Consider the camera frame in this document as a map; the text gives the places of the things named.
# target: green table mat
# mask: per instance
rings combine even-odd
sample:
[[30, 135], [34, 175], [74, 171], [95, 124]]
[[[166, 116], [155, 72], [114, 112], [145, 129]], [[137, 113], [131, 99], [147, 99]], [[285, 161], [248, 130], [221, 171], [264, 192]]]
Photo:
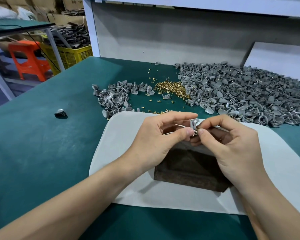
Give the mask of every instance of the green table mat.
[[[177, 81], [177, 72], [171, 65], [89, 57], [1, 106], [0, 228], [88, 176], [107, 123], [91, 84], [105, 89], [109, 83], [128, 80], [154, 86], [149, 77], [156, 82], [167, 77]], [[135, 109], [144, 106], [144, 111], [168, 109], [209, 116], [180, 98], [164, 101], [160, 96], [139, 92], [130, 96], [129, 103]], [[68, 119], [56, 119], [57, 109], [64, 109]], [[300, 126], [284, 124], [274, 131], [300, 156]], [[81, 239], [256, 237], [246, 216], [111, 204]]]

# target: pile of gray plastic parts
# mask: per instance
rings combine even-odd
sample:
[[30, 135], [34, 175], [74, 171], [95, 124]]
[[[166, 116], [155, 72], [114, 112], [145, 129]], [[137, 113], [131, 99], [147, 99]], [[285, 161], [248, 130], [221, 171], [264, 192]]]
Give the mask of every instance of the pile of gray plastic parts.
[[190, 106], [217, 111], [240, 122], [279, 127], [300, 124], [300, 84], [263, 69], [220, 64], [174, 65], [180, 69]]
[[112, 117], [120, 111], [135, 111], [129, 101], [129, 93], [137, 95], [140, 92], [146, 92], [146, 95], [153, 95], [154, 90], [148, 84], [143, 82], [139, 85], [127, 83], [127, 80], [118, 81], [116, 84], [109, 84], [108, 89], [98, 90], [97, 84], [92, 84], [93, 95], [99, 97], [98, 103], [104, 107], [102, 114], [105, 118]]

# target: pile of brass rivets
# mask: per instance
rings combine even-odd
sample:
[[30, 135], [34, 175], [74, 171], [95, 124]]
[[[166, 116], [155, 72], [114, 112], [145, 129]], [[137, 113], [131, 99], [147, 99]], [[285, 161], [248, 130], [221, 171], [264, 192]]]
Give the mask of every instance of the pile of brass rivets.
[[185, 93], [184, 86], [181, 85], [181, 82], [171, 82], [171, 81], [164, 81], [164, 82], [158, 82], [154, 90], [157, 90], [159, 94], [161, 93], [172, 93], [177, 97], [180, 97], [182, 99], [189, 99], [190, 96]]

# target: metal table leg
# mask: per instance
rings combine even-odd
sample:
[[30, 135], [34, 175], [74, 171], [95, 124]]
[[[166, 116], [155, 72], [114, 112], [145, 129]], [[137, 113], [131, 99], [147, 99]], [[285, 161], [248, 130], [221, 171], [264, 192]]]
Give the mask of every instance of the metal table leg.
[[3, 77], [0, 74], [0, 89], [2, 90], [2, 92], [5, 94], [5, 96], [9, 99], [12, 100], [14, 99], [16, 96], [13, 94], [13, 92], [11, 91], [11, 89], [9, 88], [9, 86], [6, 84], [6, 82], [4, 81]]
[[45, 32], [47, 33], [47, 36], [48, 36], [50, 44], [52, 46], [54, 55], [56, 56], [56, 60], [58, 61], [59, 67], [61, 69], [61, 72], [63, 72], [65, 70], [64, 69], [64, 65], [63, 65], [63, 62], [61, 60], [61, 56], [59, 54], [58, 48], [56, 47], [56, 43], [54, 41], [54, 38], [53, 38], [53, 35], [52, 35], [52, 32], [51, 32], [50, 28], [47, 28], [45, 30]]

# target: yellow plastic crate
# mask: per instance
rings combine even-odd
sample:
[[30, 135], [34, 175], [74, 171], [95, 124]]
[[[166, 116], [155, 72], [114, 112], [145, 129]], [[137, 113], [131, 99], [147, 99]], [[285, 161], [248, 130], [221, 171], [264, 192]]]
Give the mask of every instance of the yellow plastic crate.
[[[60, 67], [58, 65], [58, 61], [56, 60], [56, 56], [54, 55], [52, 46], [43, 43], [41, 43], [40, 46], [44, 53], [53, 61], [52, 63], [51, 60], [49, 60], [46, 55], [43, 54], [51, 67], [53, 75], [59, 74]], [[91, 45], [79, 49], [58, 47], [58, 51], [65, 69], [72, 67], [89, 56], [93, 56]]]

